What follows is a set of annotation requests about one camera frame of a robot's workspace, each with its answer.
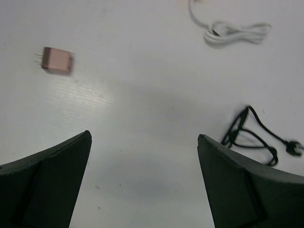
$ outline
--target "white cable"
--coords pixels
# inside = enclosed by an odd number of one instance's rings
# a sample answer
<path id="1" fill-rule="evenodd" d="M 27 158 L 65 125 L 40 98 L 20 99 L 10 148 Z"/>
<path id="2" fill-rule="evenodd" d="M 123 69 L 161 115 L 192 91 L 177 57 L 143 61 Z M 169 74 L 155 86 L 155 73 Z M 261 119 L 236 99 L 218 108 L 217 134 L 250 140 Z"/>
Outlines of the white cable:
<path id="1" fill-rule="evenodd" d="M 196 0 L 188 0 L 191 19 L 198 26 L 206 29 L 205 41 L 211 45 L 218 46 L 229 44 L 237 40 L 245 40 L 254 44 L 260 44 L 271 30 L 267 23 L 256 23 L 248 26 L 236 26 L 224 20 L 216 20 L 208 25 L 200 21 L 192 11 L 192 4 Z"/>

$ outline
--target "cable plug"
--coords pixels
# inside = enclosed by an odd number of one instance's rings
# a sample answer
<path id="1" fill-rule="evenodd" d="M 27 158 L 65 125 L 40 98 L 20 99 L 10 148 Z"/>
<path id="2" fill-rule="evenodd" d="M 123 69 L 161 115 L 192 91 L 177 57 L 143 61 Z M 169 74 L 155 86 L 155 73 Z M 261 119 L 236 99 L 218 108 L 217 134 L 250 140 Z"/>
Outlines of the cable plug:
<path id="1" fill-rule="evenodd" d="M 292 156 L 300 157 L 304 152 L 304 146 L 297 141 L 290 141 L 286 144 L 286 152 Z"/>

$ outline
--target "white tabletop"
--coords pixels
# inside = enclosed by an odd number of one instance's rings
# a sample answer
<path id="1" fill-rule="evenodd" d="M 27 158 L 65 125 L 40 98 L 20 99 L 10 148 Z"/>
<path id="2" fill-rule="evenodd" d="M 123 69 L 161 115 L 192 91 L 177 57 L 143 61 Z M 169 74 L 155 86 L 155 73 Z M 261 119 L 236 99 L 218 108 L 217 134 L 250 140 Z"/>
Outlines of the white tabletop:
<path id="1" fill-rule="evenodd" d="M 214 227 L 200 133 L 220 140 L 251 104 L 278 135 L 304 141 L 303 8 L 302 0 L 203 0 L 194 11 L 207 22 L 273 26 L 261 45 L 212 48 L 187 0 L 1 1 L 0 163 L 88 129 L 71 227 Z M 74 52 L 71 76 L 34 62 L 44 46 Z M 278 149 L 277 168 L 304 175 L 304 159 L 254 124 Z"/>

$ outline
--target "coiled white cable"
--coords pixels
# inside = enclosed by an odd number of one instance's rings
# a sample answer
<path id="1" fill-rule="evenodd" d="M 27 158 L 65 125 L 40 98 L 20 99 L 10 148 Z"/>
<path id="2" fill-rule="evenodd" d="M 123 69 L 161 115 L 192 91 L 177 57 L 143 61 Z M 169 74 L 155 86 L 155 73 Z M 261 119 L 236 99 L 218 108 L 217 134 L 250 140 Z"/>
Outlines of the coiled white cable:
<path id="1" fill-rule="evenodd" d="M 237 40 L 245 40 L 260 44 L 271 30 L 267 23 L 256 23 L 248 26 L 236 26 L 224 20 L 216 20 L 208 25 L 200 21 L 193 13 L 192 5 L 195 0 L 188 0 L 191 19 L 198 26 L 206 29 L 204 39 L 210 45 L 218 46 L 229 44 Z"/>

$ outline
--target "black cable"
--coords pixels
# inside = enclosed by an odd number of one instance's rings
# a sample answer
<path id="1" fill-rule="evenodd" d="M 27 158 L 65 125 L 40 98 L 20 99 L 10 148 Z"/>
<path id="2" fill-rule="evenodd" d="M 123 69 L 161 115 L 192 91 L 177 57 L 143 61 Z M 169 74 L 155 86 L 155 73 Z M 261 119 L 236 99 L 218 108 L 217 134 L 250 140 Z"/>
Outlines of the black cable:
<path id="1" fill-rule="evenodd" d="M 231 148 L 233 145 L 241 148 L 246 149 L 268 149 L 269 152 L 272 154 L 273 158 L 271 161 L 266 163 L 268 166 L 275 166 L 278 163 L 278 157 L 277 157 L 277 151 L 274 147 L 269 146 L 261 137 L 259 137 L 257 134 L 255 134 L 253 131 L 248 130 L 244 128 L 244 124 L 247 120 L 247 117 L 249 115 L 249 111 L 252 112 L 253 116 L 255 117 L 257 123 L 271 136 L 282 142 L 286 146 L 286 151 L 292 155 L 292 156 L 301 156 L 302 152 L 304 150 L 304 147 L 297 141 L 286 141 L 282 138 L 280 138 L 278 135 L 274 134 L 272 131 L 270 131 L 265 125 L 261 122 L 259 119 L 256 111 L 251 106 L 247 106 L 240 114 L 235 118 L 235 120 L 232 122 L 231 126 L 229 127 L 228 131 L 226 132 L 223 140 L 221 141 L 221 144 L 224 146 L 227 146 L 228 148 Z M 239 121 L 237 129 L 233 130 L 233 128 L 236 126 L 236 123 Z M 263 146 L 247 146 L 247 145 L 240 145 L 236 143 L 237 136 L 240 132 L 247 132 L 254 136 L 257 140 L 259 140 Z"/>

